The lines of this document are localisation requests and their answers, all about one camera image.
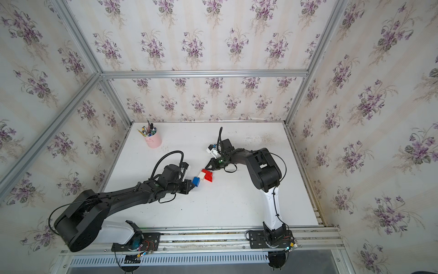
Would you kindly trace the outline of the blue lego brick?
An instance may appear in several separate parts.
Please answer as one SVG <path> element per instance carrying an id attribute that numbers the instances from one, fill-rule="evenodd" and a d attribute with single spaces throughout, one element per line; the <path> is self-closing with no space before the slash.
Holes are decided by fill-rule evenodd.
<path id="1" fill-rule="evenodd" d="M 201 179 L 199 177 L 194 177 L 192 180 L 192 183 L 195 187 L 198 187 L 200 182 L 201 182 Z"/>

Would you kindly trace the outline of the white lego brick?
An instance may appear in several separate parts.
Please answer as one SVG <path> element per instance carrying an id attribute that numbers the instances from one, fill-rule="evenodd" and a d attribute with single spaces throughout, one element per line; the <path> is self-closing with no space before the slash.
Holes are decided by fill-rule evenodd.
<path id="1" fill-rule="evenodd" d="M 199 178 L 200 180 L 204 180 L 204 178 L 205 178 L 205 172 L 201 171 L 201 172 L 199 173 L 199 175 L 198 175 L 198 178 Z"/>

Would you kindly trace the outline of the long red lego brick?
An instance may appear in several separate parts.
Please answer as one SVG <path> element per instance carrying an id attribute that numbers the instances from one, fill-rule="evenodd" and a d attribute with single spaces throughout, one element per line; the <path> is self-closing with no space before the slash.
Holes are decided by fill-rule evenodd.
<path id="1" fill-rule="evenodd" d="M 213 182 L 213 173 L 212 171 L 206 170 L 206 169 L 202 169 L 201 171 L 205 172 L 205 178 L 204 180 L 207 182 L 212 183 Z"/>

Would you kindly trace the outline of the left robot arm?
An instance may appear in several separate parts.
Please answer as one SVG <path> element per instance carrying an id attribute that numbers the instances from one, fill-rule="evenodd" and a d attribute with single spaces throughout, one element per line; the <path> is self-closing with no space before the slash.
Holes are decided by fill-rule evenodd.
<path id="1" fill-rule="evenodd" d="M 169 164 L 162 174 L 113 192 L 83 191 L 54 222 L 54 229 L 72 252 L 88 247 L 102 230 L 105 219 L 119 211 L 158 202 L 166 194 L 188 194 L 195 185 L 185 178 L 189 164 Z"/>

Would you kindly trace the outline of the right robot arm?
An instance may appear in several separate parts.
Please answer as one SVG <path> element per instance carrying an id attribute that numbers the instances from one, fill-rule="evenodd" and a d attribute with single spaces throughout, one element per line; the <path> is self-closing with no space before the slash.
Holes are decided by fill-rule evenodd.
<path id="1" fill-rule="evenodd" d="M 208 171 L 225 169 L 230 164 L 244 165 L 256 189 L 262 192 L 264 204 L 263 237 L 267 245 L 275 247 L 286 237 L 287 225 L 281 220 L 277 188 L 283 175 L 273 154 L 267 148 L 246 150 L 234 148 L 228 139 L 209 145 L 212 155 L 206 166 Z"/>

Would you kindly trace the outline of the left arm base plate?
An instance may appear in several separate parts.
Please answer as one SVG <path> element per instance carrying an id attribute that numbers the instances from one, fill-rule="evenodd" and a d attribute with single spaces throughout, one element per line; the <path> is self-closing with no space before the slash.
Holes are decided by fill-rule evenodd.
<path id="1" fill-rule="evenodd" d="M 111 247 L 112 252 L 146 252 L 151 253 L 158 250 L 160 244 L 161 234 L 143 233 L 140 235 L 134 235 L 127 244 L 114 243 Z"/>

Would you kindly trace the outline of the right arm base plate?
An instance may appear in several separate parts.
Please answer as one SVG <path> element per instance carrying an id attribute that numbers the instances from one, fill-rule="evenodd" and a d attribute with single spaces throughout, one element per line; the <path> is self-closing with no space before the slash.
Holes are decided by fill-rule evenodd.
<path id="1" fill-rule="evenodd" d="M 251 249 L 280 248 L 290 250 L 297 246 L 290 230 L 266 234 L 263 230 L 248 230 L 245 234 Z"/>

